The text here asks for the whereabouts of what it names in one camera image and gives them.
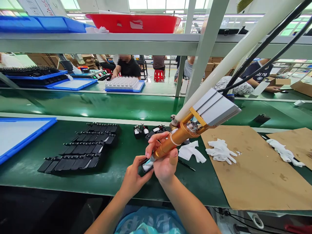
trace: white glove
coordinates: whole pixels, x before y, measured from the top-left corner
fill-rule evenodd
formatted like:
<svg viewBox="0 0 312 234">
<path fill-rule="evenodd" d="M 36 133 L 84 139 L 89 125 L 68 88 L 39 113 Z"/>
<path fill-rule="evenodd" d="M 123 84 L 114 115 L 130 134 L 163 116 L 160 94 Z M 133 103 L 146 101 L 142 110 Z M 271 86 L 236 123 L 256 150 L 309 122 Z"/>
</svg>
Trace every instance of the white glove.
<svg viewBox="0 0 312 234">
<path fill-rule="evenodd" d="M 208 141 L 208 145 L 214 147 L 213 149 L 206 149 L 207 154 L 211 155 L 213 160 L 226 161 L 230 165 L 232 165 L 232 162 L 236 163 L 236 160 L 231 155 L 237 157 L 237 154 L 227 148 L 228 145 L 225 143 L 225 140 Z"/>
<path fill-rule="evenodd" d="M 304 163 L 295 160 L 293 153 L 290 150 L 285 149 L 285 145 L 282 145 L 277 140 L 268 139 L 266 142 L 269 143 L 269 145 L 272 146 L 275 149 L 275 151 L 279 153 L 280 157 L 284 162 L 287 163 L 292 162 L 294 166 L 298 167 L 305 166 Z"/>
</svg>

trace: hand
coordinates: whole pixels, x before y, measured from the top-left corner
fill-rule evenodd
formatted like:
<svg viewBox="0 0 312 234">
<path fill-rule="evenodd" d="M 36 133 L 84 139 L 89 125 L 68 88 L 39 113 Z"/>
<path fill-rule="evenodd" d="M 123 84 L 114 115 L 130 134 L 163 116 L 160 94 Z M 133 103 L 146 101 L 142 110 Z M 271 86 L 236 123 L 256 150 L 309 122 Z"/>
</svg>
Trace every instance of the hand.
<svg viewBox="0 0 312 234">
<path fill-rule="evenodd" d="M 269 86 L 266 87 L 265 91 L 271 92 L 271 93 L 279 93 L 280 92 L 280 88 L 279 87 L 275 87 L 275 86 Z"/>
<path fill-rule="evenodd" d="M 155 150 L 160 146 L 160 142 L 163 143 L 166 137 L 170 137 L 169 132 L 154 134 L 149 139 L 149 145 L 146 147 L 145 155 L 150 158 L 152 155 L 152 150 Z M 172 180 L 176 171 L 176 165 L 178 163 L 178 150 L 173 149 L 164 157 L 157 159 L 154 162 L 155 175 L 159 182 L 167 183 Z"/>
<path fill-rule="evenodd" d="M 143 187 L 143 185 L 146 182 L 148 182 L 153 175 L 154 169 L 151 169 L 143 177 L 141 177 L 137 173 L 137 169 L 140 165 L 140 162 L 142 162 L 145 159 L 146 157 L 144 155 L 136 156 L 133 161 L 133 164 L 128 166 L 126 170 L 123 183 L 121 184 L 119 191 L 121 191 L 120 194 L 124 194 L 128 200 L 130 200 L 134 195 L 136 195 Z"/>
</svg>

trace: red plastic bin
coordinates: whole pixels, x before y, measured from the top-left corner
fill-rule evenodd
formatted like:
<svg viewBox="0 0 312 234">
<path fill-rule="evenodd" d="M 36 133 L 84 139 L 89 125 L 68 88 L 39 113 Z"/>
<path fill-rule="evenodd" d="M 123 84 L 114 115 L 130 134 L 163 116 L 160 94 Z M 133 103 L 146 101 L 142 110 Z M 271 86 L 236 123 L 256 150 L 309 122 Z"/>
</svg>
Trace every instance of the red plastic bin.
<svg viewBox="0 0 312 234">
<path fill-rule="evenodd" d="M 86 14 L 112 33 L 173 33 L 181 18 L 169 15 Z"/>
</svg>

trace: black hose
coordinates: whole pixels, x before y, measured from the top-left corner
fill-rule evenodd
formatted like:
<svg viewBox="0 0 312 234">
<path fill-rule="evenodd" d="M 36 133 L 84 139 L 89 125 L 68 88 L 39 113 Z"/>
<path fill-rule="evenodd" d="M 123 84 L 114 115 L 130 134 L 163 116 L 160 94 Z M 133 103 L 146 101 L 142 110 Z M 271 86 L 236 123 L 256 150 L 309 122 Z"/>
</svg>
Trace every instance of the black hose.
<svg viewBox="0 0 312 234">
<path fill-rule="evenodd" d="M 259 72 L 263 71 L 265 68 L 270 66 L 278 57 L 280 57 L 283 53 L 285 53 L 285 51 L 288 50 L 306 32 L 306 30 L 309 28 L 309 26 L 311 24 L 312 24 L 312 17 L 309 19 L 309 21 L 306 23 L 306 25 L 300 30 L 300 32 L 298 32 L 295 35 L 295 37 L 280 52 L 278 52 L 273 58 L 271 58 L 265 65 L 263 65 L 258 70 L 253 72 L 251 75 L 249 75 L 246 78 L 242 79 L 241 81 L 237 82 L 236 84 L 231 85 L 229 87 L 226 87 L 224 89 L 220 89 L 220 90 L 218 90 L 218 92 L 219 93 L 225 92 L 225 91 L 227 92 L 230 89 L 233 89 L 233 88 L 245 83 L 246 81 L 251 79 L 254 75 L 258 74 Z"/>
<path fill-rule="evenodd" d="M 312 2 L 312 0 L 305 0 L 302 2 L 292 13 L 290 13 L 286 19 L 274 29 L 274 31 L 265 39 L 263 43 L 249 56 L 249 58 L 243 63 L 239 70 L 234 74 L 226 88 L 223 91 L 223 96 L 226 96 L 229 89 L 228 87 L 232 86 L 237 78 L 245 71 L 248 65 L 254 60 L 254 58 L 263 51 L 263 49 L 277 36 L 279 33 L 290 23 L 292 22 L 301 12 Z"/>
</svg>

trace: brown cardboard sheet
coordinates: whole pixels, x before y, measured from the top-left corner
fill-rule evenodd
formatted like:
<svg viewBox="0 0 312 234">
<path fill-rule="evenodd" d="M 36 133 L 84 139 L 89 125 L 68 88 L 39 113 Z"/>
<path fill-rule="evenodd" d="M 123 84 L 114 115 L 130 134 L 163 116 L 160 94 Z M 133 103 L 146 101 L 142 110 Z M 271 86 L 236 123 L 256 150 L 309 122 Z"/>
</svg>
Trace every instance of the brown cardboard sheet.
<svg viewBox="0 0 312 234">
<path fill-rule="evenodd" d="M 285 149 L 290 150 L 298 161 L 303 162 L 312 170 L 312 131 L 310 129 L 300 128 L 267 136 L 286 145 Z"/>
<path fill-rule="evenodd" d="M 219 138 L 242 153 L 232 165 L 209 156 L 232 209 L 312 210 L 312 186 L 251 127 L 221 125 L 201 137 L 206 148 Z"/>
</svg>

